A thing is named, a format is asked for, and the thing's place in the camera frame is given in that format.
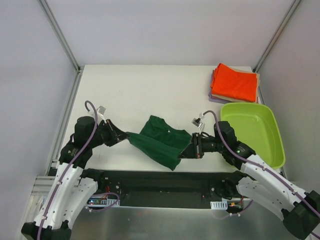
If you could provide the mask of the dark green t-shirt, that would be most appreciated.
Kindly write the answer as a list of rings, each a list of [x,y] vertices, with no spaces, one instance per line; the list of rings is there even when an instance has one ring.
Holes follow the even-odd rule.
[[[127,132],[131,145],[158,164],[174,171],[180,164],[179,154],[189,145],[192,136],[184,129],[175,129],[163,118],[151,115],[139,133]]]

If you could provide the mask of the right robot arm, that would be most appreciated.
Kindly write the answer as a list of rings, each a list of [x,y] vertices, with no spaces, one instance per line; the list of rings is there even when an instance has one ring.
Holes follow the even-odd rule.
[[[248,197],[276,215],[297,239],[304,240],[320,224],[320,195],[307,192],[272,169],[252,148],[237,140],[227,121],[214,124],[214,135],[193,133],[182,159],[220,153],[236,171],[215,187],[222,199]]]

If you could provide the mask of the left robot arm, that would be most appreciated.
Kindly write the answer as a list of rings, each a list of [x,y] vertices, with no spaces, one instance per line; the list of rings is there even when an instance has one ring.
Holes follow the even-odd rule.
[[[112,147],[128,137],[110,119],[78,118],[73,134],[60,152],[47,199],[34,220],[23,224],[22,235],[28,240],[70,239],[73,225],[88,199],[107,190],[105,173],[86,168],[93,149],[101,145]]]

